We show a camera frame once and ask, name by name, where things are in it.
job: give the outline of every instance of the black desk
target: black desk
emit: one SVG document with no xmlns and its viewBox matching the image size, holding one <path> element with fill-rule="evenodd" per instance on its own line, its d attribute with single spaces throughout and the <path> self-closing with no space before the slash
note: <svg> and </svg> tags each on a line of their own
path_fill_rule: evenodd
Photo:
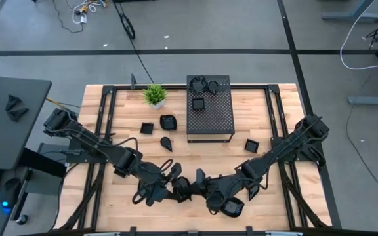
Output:
<svg viewBox="0 0 378 236">
<path fill-rule="evenodd" d="M 4 170 L 2 173 L 0 192 L 3 184 L 14 178 L 12 169 L 24 150 L 51 85 L 50 81 L 0 77 L 0 168 L 11 169 Z M 5 113 L 8 94 L 19 97 L 29 108 L 29 112 L 17 123 L 11 121 Z M 0 207 L 0 235 L 8 219 L 9 212 L 4 214 Z"/>
</svg>

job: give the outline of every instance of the black metal frame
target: black metal frame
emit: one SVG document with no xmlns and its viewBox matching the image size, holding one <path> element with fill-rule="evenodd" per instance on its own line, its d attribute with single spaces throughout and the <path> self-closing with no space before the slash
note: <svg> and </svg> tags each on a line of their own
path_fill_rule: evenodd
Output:
<svg viewBox="0 0 378 236">
<path fill-rule="evenodd" d="M 111 100 L 110 100 L 110 107 L 109 107 L 109 112 L 108 112 L 108 120 L 107 120 L 107 124 L 106 124 L 106 132 L 104 133 L 104 139 L 106 141 L 112 142 L 112 139 L 110 138 L 110 136 L 112 135 L 112 133 L 111 133 L 112 122 L 113 122 L 112 118 L 113 118 L 113 114 L 114 114 L 116 95 L 117 95 L 118 91 L 119 90 L 142 90 L 142 89 L 147 89 L 147 86 L 148 85 L 136 85 L 134 83 L 132 85 L 119 85 L 119 86 L 104 85 L 103 88 L 102 88 L 102 98 L 100 99 L 100 107 L 99 107 L 99 111 L 98 111 L 95 134 L 100 135 L 100 129 L 101 129 L 101 126 L 102 126 L 102 120 L 103 120 L 103 116 L 104 116 L 104 106 L 106 105 L 106 99 L 107 99 L 108 94 L 111 94 L 111 98 L 110 98 Z M 186 90 L 187 89 L 185 84 L 163 85 L 163 88 L 165 88 L 167 90 Z M 231 89 L 258 89 L 258 90 L 263 89 L 264 90 L 265 97 L 266 97 L 266 105 L 268 107 L 268 113 L 269 113 L 269 118 L 270 118 L 271 129 L 272 129 L 271 141 L 273 139 L 280 138 L 278 136 L 278 129 L 277 129 L 277 126 L 276 126 L 276 118 L 275 118 L 275 115 L 274 115 L 274 108 L 272 106 L 271 93 L 275 94 L 275 99 L 276 99 L 276 103 L 277 103 L 277 107 L 278 107 L 278 114 L 279 114 L 279 117 L 280 117 L 280 122 L 281 122 L 282 130 L 283 130 L 283 135 L 284 136 L 288 135 L 287 123 L 285 121 L 284 110 L 283 110 L 283 107 L 282 107 L 282 99 L 281 99 L 281 96 L 280 96 L 280 90 L 279 90 L 278 85 L 251 85 L 251 84 L 243 85 L 243 84 L 237 84 L 237 85 L 231 85 Z M 105 163 L 101 163 L 100 168 L 99 168 L 99 172 L 101 171 L 102 173 L 104 173 L 105 166 L 106 166 Z M 285 165 L 283 163 L 278 163 L 278 167 L 280 169 L 280 172 L 285 171 Z M 295 168 L 295 163 L 290 164 L 290 171 L 291 171 L 291 177 L 293 179 L 294 186 L 296 187 L 297 191 L 301 192 L 300 184 L 299 184 L 299 180 L 298 180 L 298 176 L 297 176 L 297 170 Z M 91 181 L 93 179 L 92 178 L 93 172 L 94 172 L 94 163 L 90 163 L 89 164 L 89 172 L 87 173 L 87 179 L 86 179 L 86 184 L 85 184 L 86 188 L 85 188 L 85 191 L 84 191 L 84 195 L 86 195 L 86 193 L 88 193 L 89 188 L 87 186 L 91 185 Z M 296 227 L 296 225 L 295 225 L 295 220 L 294 220 L 293 207 L 291 205 L 291 198 L 289 196 L 289 190 L 282 183 L 281 183 L 281 185 L 282 185 L 282 189 L 283 189 L 285 207 L 286 207 L 286 211 L 287 211 L 288 224 L 289 224 L 290 229 L 293 229 L 294 227 Z M 91 229 L 94 229 L 94 230 L 96 229 L 97 220 L 98 220 L 98 210 L 100 208 L 101 192 L 102 192 L 102 184 L 100 185 L 100 187 L 96 191 L 94 208 L 93 208 L 93 213 L 92 213 L 92 218 L 91 218 Z M 301 225 L 303 227 L 308 227 L 307 226 L 307 218 L 306 218 L 303 210 L 300 208 L 300 206 L 299 206 L 299 212 L 300 212 L 300 218 L 301 218 Z M 78 229 L 84 228 L 85 214 L 86 214 L 86 212 L 83 211 L 82 215 L 80 216 Z M 263 231 L 252 231 L 252 230 L 250 230 L 250 231 L 252 232 L 252 235 L 255 235 L 255 234 L 263 235 L 264 234 Z M 147 233 L 159 234 L 159 235 L 168 234 L 168 232 L 147 232 Z M 211 232 L 211 233 L 213 233 L 213 234 L 215 234 L 215 233 L 220 234 L 221 233 L 222 234 L 222 233 L 224 233 L 224 231 L 217 231 L 217 232 Z M 231 232 L 227 232 L 227 233 L 231 233 L 232 235 L 237 235 L 238 233 L 243 233 L 245 235 L 246 231 L 241 231 L 241 232 L 231 231 Z"/>
</svg>

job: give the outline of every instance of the green plant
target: green plant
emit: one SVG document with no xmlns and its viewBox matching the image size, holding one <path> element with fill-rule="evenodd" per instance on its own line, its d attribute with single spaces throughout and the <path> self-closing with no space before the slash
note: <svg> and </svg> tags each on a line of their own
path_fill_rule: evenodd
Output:
<svg viewBox="0 0 378 236">
<path fill-rule="evenodd" d="M 161 102 L 167 96 L 167 91 L 161 87 L 161 85 L 151 84 L 148 85 L 148 89 L 144 90 L 145 102 L 150 105 L 156 105 Z"/>
</svg>

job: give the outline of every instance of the desk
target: desk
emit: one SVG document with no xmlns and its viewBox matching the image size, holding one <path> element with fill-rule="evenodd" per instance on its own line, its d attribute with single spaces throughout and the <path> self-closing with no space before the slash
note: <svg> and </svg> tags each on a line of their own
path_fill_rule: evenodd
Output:
<svg viewBox="0 0 378 236">
<path fill-rule="evenodd" d="M 2 173 L 0 192 L 4 183 L 14 178 L 13 168 L 16 168 L 51 85 L 50 81 L 0 77 L 0 168 L 10 169 Z M 19 97 L 29 108 L 17 123 L 5 113 L 8 94 Z M 16 177 L 20 175 L 21 172 L 17 171 Z M 0 207 L 0 235 L 8 219 L 9 214 L 2 213 Z"/>
<path fill-rule="evenodd" d="M 295 123 L 304 117 L 299 94 L 295 84 L 279 86 L 287 126 L 291 132 Z M 102 85 L 87 85 L 79 116 L 79 122 L 93 132 L 101 93 Z M 196 178 L 197 168 L 202 168 L 206 175 L 211 177 L 233 174 L 234 167 L 244 160 L 261 156 L 270 149 L 272 132 L 264 92 L 232 90 L 232 102 L 236 133 L 230 143 L 188 144 L 185 90 L 169 90 L 166 103 L 159 110 L 154 110 L 143 103 L 141 90 L 121 90 L 115 101 L 112 133 L 116 135 L 112 136 L 113 143 L 134 136 L 138 138 L 144 161 L 160 166 L 168 158 L 173 158 L 182 165 L 181 176 L 187 177 L 191 182 Z M 106 128 L 108 109 L 105 108 L 104 111 L 102 130 Z M 167 114 L 173 114 L 177 118 L 176 131 L 168 132 L 161 129 L 159 116 Z M 152 135 L 139 133 L 141 122 L 154 123 Z M 279 122 L 277 126 L 282 136 Z M 170 137 L 173 143 L 172 153 L 160 146 L 159 141 L 163 136 Z M 244 150 L 247 138 L 260 142 L 257 154 Z M 131 142 L 127 145 L 134 148 Z M 304 199 L 323 222 L 331 225 L 318 169 L 310 162 L 297 162 L 296 165 Z M 80 164 L 67 175 L 60 198 L 60 214 L 55 227 L 60 227 L 68 219 L 82 199 L 87 168 L 87 164 Z M 210 215 L 205 199 L 200 196 L 193 196 L 192 201 L 179 204 L 164 200 L 161 203 L 154 203 L 152 207 L 144 203 L 134 205 L 131 198 L 137 190 L 138 180 L 132 176 L 121 178 L 113 174 L 113 171 L 114 168 L 109 164 L 104 175 L 97 231 L 129 231 L 131 226 L 137 226 L 137 231 L 245 231 L 246 226 L 253 226 L 255 231 L 289 229 L 278 165 L 272 165 L 270 169 L 268 190 L 261 190 L 251 202 L 247 200 L 246 191 L 236 195 L 246 204 L 238 218 L 230 218 L 223 214 Z M 294 204 L 293 198 L 291 200 L 295 221 L 299 226 L 297 204 Z M 93 204 L 90 203 L 88 211 L 92 207 Z M 91 214 L 87 213 L 86 227 L 89 227 L 90 218 Z"/>
</svg>

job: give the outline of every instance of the potted plant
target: potted plant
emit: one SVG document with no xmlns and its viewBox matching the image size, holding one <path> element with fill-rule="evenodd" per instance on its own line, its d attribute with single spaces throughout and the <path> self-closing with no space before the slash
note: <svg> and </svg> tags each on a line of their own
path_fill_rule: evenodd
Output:
<svg viewBox="0 0 378 236">
<path fill-rule="evenodd" d="M 148 89 L 144 90 L 145 102 L 150 104 L 154 109 L 159 109 L 165 103 L 167 91 L 161 85 L 151 84 Z"/>
</svg>

